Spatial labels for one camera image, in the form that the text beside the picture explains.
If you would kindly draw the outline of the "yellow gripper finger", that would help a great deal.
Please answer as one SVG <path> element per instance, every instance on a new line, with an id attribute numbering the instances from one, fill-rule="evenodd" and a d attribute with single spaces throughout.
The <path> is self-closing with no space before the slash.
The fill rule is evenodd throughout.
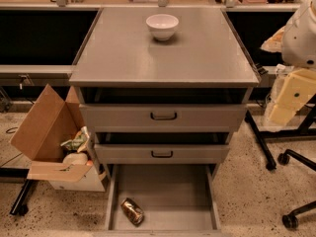
<path id="1" fill-rule="evenodd" d="M 295 116 L 296 111 L 274 105 L 269 115 L 269 121 L 278 125 L 287 125 Z"/>
<path id="2" fill-rule="evenodd" d="M 316 94 L 316 72 L 298 69 L 284 79 L 276 105 L 285 110 L 299 111 Z"/>

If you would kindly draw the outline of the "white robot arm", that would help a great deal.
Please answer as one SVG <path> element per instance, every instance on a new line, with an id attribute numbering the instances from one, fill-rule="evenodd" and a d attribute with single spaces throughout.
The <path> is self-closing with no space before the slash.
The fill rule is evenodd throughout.
<path id="1" fill-rule="evenodd" d="M 305 0 L 284 26 L 282 60 L 293 67 L 279 75 L 265 117 L 274 130 L 286 126 L 316 94 L 316 0 Z"/>

